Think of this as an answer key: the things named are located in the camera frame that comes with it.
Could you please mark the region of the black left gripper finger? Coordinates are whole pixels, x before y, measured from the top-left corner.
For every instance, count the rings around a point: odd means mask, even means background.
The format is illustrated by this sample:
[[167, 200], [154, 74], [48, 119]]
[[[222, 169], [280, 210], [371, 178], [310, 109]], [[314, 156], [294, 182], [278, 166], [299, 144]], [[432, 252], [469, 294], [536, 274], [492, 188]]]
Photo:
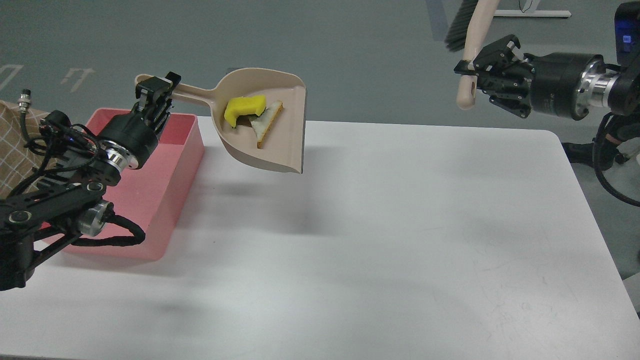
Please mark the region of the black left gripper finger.
[[162, 79], [162, 85], [157, 91], [157, 97], [154, 100], [154, 133], [161, 135], [167, 120], [170, 116], [170, 110], [173, 107], [173, 92], [180, 84], [182, 77], [174, 71], [169, 71]]
[[147, 126], [154, 126], [154, 110], [156, 105], [157, 91], [162, 86], [163, 77], [150, 77], [135, 85], [135, 97], [137, 102], [132, 107], [132, 112], [142, 118], [142, 122]]

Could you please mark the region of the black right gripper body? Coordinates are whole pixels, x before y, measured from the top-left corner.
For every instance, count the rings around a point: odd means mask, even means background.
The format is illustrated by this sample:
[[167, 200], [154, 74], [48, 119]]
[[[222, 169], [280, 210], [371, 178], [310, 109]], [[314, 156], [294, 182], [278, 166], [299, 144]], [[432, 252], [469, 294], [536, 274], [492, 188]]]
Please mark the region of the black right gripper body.
[[547, 55], [525, 53], [531, 66], [526, 107], [522, 117], [532, 112], [580, 121], [590, 110], [589, 83], [606, 73], [600, 54], [554, 52]]

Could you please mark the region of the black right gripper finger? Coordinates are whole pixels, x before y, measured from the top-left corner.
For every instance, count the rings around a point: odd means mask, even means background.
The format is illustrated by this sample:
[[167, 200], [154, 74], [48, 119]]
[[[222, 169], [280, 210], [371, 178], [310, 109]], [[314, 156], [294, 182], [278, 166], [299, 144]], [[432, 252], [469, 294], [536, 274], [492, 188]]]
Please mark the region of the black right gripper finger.
[[473, 64], [461, 60], [454, 68], [457, 75], [476, 76], [476, 89], [487, 95], [489, 102], [515, 116], [525, 119], [530, 116], [531, 83], [534, 68], [531, 64], [516, 60]]
[[521, 50], [521, 42], [515, 34], [508, 34], [485, 45], [472, 60], [474, 75], [502, 73], [534, 75], [534, 66], [519, 53], [519, 50]]

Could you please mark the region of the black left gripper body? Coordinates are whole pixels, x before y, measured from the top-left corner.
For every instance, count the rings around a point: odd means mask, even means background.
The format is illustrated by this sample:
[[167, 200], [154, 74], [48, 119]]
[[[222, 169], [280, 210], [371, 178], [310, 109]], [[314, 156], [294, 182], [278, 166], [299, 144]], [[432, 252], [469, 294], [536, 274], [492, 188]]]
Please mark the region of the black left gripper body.
[[159, 143], [158, 135], [142, 116], [132, 112], [112, 117], [98, 138], [102, 141], [105, 161], [119, 171], [141, 169]]

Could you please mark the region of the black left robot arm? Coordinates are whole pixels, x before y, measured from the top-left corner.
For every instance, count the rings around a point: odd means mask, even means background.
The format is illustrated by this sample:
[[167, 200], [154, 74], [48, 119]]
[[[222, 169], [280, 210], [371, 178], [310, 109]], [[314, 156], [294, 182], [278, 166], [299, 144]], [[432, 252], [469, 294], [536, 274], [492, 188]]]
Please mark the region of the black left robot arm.
[[141, 169], [157, 148], [182, 77], [169, 71], [135, 85], [130, 112], [113, 116], [99, 132], [73, 124], [61, 111], [26, 129], [30, 89], [18, 99], [25, 148], [42, 156], [39, 167], [1, 201], [2, 291], [22, 289], [35, 269], [67, 246], [128, 247], [146, 239], [142, 228], [116, 214], [104, 199], [126, 168]]

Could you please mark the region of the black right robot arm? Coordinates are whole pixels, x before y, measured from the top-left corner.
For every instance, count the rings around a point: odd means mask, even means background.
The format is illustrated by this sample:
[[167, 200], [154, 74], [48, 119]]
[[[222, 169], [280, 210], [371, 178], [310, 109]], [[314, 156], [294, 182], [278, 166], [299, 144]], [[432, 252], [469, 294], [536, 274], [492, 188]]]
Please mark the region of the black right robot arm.
[[613, 197], [638, 207], [639, 201], [615, 189], [605, 171], [624, 164], [618, 146], [639, 137], [639, 2], [624, 2], [615, 10], [614, 64], [600, 54], [519, 56], [515, 51], [521, 43], [514, 34], [484, 45], [498, 4], [464, 0], [446, 33], [446, 48], [462, 51], [454, 68], [461, 77], [458, 107], [471, 109], [480, 91], [492, 105], [522, 119], [535, 112], [580, 121], [593, 107], [607, 109], [592, 142], [563, 148], [570, 162], [591, 166]]

